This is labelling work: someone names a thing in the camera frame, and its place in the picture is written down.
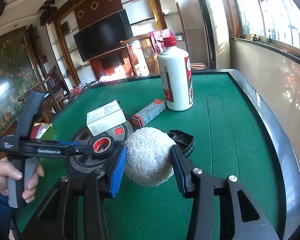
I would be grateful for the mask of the person's left hand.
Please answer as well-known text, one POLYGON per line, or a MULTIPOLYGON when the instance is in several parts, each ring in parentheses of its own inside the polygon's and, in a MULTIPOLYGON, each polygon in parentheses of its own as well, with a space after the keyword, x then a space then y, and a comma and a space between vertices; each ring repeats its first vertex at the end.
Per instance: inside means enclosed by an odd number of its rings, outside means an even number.
MULTIPOLYGON (((27 181, 25 190, 22 192, 22 198, 27 204, 34 201, 36 188, 39 183, 39 177, 44 177, 45 173, 42 165, 38 164, 36 171, 32 177, 27 181)), ((21 172, 14 167, 14 165, 8 161, 7 157, 4 157, 0 160, 0 193, 7 196, 8 195, 8 178, 15 180, 21 180, 23 175, 21 172)))

